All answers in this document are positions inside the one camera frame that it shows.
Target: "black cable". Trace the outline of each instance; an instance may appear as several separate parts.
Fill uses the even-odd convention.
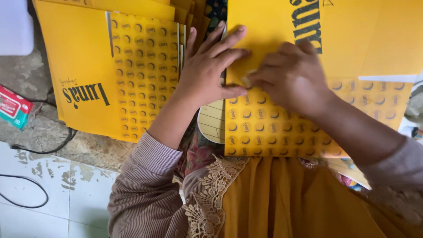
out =
[[[40,207],[42,207],[42,206],[44,206],[44,205],[46,205],[46,204],[48,203],[48,201],[49,201],[49,195],[47,194],[47,192],[46,192],[46,190],[43,188],[43,186],[41,186],[41,184],[37,183],[36,181],[33,181],[33,180],[31,180],[31,179],[29,179],[29,178],[26,178],[26,177],[23,177],[23,176],[17,176],[17,175],[6,175],[6,174],[0,174],[0,176],[3,176],[3,177],[12,177],[12,178],[21,178],[21,179],[26,179],[26,180],[31,181],[31,182],[33,182],[34,184],[36,184],[36,185],[37,185],[38,187],[40,187],[40,188],[41,188],[41,190],[42,190],[42,191],[46,194],[46,201],[45,201],[43,204],[38,205],[38,206],[34,206],[34,207],[29,207],[29,206],[20,205],[20,204],[17,204],[17,203],[15,203],[15,202],[12,202],[12,201],[11,201],[11,200],[9,200],[7,197],[5,197],[3,194],[1,194],[1,193],[0,193],[0,196],[2,196],[4,199],[6,199],[6,201],[10,202],[11,204],[16,205],[16,206],[18,206],[18,207],[22,207],[22,208],[40,208]]]
[[[41,102],[41,103],[46,103],[52,107],[57,108],[56,104],[49,102],[47,99],[46,100],[31,100],[31,99],[27,99],[30,102]],[[22,145],[18,145],[18,144],[13,144],[10,146],[11,149],[21,149],[21,150],[25,150],[31,153],[35,153],[35,154],[39,154],[39,155],[45,155],[45,154],[51,154],[51,153],[55,153],[59,150],[61,150],[63,147],[65,147],[76,135],[76,133],[78,132],[78,130],[72,129],[70,127],[68,128],[68,136],[66,137],[66,139],[62,142],[62,144],[60,144],[56,149],[53,150],[49,150],[49,151],[35,151],[35,150],[30,150],[30,149],[26,149],[24,148]]]

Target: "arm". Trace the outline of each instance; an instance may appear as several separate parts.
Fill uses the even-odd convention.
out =
[[[186,219],[171,224],[178,216],[176,212],[184,214],[180,211],[179,185],[172,184],[173,171],[182,154],[176,149],[200,106],[246,94],[240,86],[220,85],[219,76],[226,64],[248,55],[246,50],[228,50],[245,36],[245,31],[236,31],[225,42],[217,43],[223,29],[223,24],[219,24],[194,54],[196,31],[191,28],[189,57],[178,87],[124,162],[112,187],[107,207],[111,237],[158,238],[165,237],[169,227],[188,228]]]
[[[277,104],[305,115],[335,139],[370,182],[393,185],[392,179],[381,179],[392,177],[397,185],[419,184],[422,147],[330,91],[311,43],[283,43],[248,78]]]

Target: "right hand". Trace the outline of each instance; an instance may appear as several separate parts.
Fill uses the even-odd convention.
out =
[[[328,89],[316,50],[308,41],[282,43],[247,78],[278,105],[307,117],[323,112],[335,95]]]

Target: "hand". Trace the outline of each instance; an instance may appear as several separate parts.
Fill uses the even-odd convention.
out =
[[[197,108],[222,98],[247,95],[247,90],[241,86],[227,87],[220,84],[220,74],[226,67],[235,60],[250,55],[250,51],[245,49],[231,49],[244,38],[247,28],[240,26],[219,42],[224,28],[225,22],[221,21],[197,52],[193,49],[197,32],[195,28],[191,28],[185,66],[174,95],[183,97],[185,101],[189,100]]]
[[[268,54],[258,70],[247,78],[261,87],[271,99],[304,116],[323,112],[334,95],[325,82],[325,75],[313,45],[284,42],[275,53]]]

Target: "left hand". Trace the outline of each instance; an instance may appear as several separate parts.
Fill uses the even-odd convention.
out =
[[[250,55],[249,50],[231,49],[245,37],[247,28],[242,25],[235,32],[219,41],[225,22],[221,21],[210,33],[207,40],[194,52],[197,31],[191,28],[187,41],[185,66],[173,97],[182,97],[196,108],[207,105],[222,98],[233,98],[247,95],[242,86],[222,86],[220,74],[235,60]]]

